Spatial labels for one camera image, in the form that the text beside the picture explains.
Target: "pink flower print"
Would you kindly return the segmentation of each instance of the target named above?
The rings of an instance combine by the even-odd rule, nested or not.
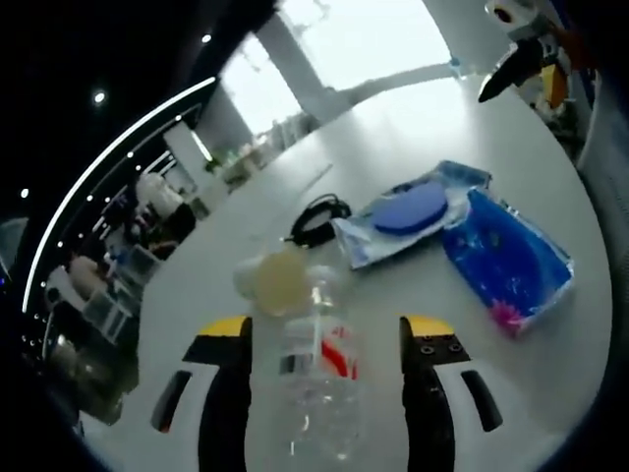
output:
[[[518,309],[506,302],[498,300],[492,300],[492,302],[493,306],[489,309],[491,317],[509,336],[516,337],[522,324],[522,315]]]

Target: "table surface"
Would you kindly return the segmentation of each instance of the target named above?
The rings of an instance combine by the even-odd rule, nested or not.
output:
[[[366,452],[356,470],[406,470],[399,368],[404,314],[454,327],[504,419],[484,433],[460,379],[462,367],[437,368],[452,408],[455,469],[528,471],[544,463],[600,387],[611,332],[607,258],[596,215],[561,146],[512,90],[478,104],[480,84],[478,77],[448,79],[377,95],[289,148],[234,192],[146,288],[134,395],[157,377],[170,378],[202,326],[249,311],[233,287],[235,264],[272,248],[310,200],[335,192],[359,208],[450,159],[489,171],[491,188],[574,258],[574,290],[553,317],[513,341],[497,330],[438,244],[357,272],[343,264],[335,244],[315,250],[313,262],[347,274],[348,317],[367,346],[370,408]],[[265,447],[271,435],[264,433],[264,402],[254,398],[250,410],[250,471],[277,470]]]

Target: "black ceiling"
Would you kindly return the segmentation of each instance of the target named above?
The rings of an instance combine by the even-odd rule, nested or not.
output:
[[[12,67],[3,88],[9,119],[3,133],[0,220],[30,217],[16,281],[26,281],[52,214],[93,160],[156,105],[217,75],[272,6],[272,0],[26,0],[12,5],[17,14],[11,18]],[[207,32],[212,41],[202,44]],[[98,89],[107,97],[94,106]],[[205,104],[212,90],[191,95],[172,112]],[[172,118],[162,117],[161,124]],[[160,124],[151,126],[136,139]],[[126,152],[112,154],[86,183],[86,192]],[[30,190],[25,200],[23,188]]]

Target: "plastic wrapper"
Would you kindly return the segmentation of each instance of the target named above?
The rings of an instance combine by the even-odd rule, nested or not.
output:
[[[516,337],[565,294],[572,260],[507,203],[478,189],[468,199],[466,217],[444,228],[443,247],[495,322]]]
[[[413,246],[446,224],[460,219],[467,210],[468,190],[472,187],[487,187],[490,180],[491,175],[483,170],[449,160],[441,161],[432,171],[381,194],[353,216],[333,219],[336,239],[352,269],[369,266]],[[448,210],[440,220],[408,236],[383,234],[373,227],[372,212],[383,200],[430,181],[439,182],[444,187],[448,200]]]

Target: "blue round sponge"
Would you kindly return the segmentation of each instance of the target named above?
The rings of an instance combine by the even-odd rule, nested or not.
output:
[[[439,221],[447,209],[443,186],[428,182],[382,202],[372,212],[372,224],[382,233],[407,236]]]

